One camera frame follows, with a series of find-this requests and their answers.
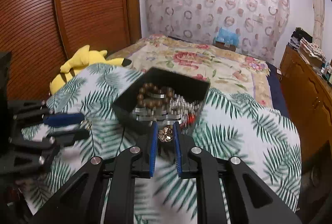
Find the black ear tip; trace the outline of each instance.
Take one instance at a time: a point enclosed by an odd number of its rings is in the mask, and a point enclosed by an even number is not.
[[[122,61],[122,66],[129,66],[132,63],[130,59],[124,58]]]

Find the brown wooden slat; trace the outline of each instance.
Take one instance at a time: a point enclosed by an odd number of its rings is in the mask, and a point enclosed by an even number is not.
[[[0,50],[11,50],[9,99],[46,98],[65,61],[52,0],[0,0]]]
[[[123,0],[61,0],[61,9],[69,56],[85,44],[97,50],[119,50],[129,45]]]

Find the dark blue bed sheet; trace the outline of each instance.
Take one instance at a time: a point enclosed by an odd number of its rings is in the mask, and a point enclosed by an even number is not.
[[[267,78],[270,86],[273,108],[279,110],[281,115],[289,118],[286,101],[283,97],[280,81],[277,77],[277,68],[269,63],[267,63],[267,65],[270,69],[270,75]]]

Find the yellow plush toy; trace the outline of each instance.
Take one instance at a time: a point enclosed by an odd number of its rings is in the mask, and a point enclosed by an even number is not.
[[[132,63],[131,60],[126,58],[114,58],[111,60],[106,60],[106,50],[89,51],[89,49],[89,45],[78,49],[73,57],[60,67],[60,74],[58,74],[49,84],[49,89],[52,95],[54,95],[62,86],[64,86],[69,80],[75,77],[88,65],[105,63],[109,65],[128,66]]]

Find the curtain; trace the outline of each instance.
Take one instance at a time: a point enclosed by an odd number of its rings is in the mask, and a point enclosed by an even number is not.
[[[220,28],[239,35],[239,51],[273,63],[289,0],[146,0],[148,30],[212,44]]]
[[[313,0],[313,8],[315,12],[315,23],[313,27],[312,41],[321,48],[325,16],[325,0]]]

